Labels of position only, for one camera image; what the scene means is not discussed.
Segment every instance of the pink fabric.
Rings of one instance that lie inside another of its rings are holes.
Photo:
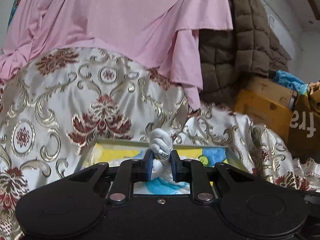
[[[202,28],[232,29],[228,0],[21,0],[0,56],[0,78],[54,48],[100,47],[159,67],[198,109]]]

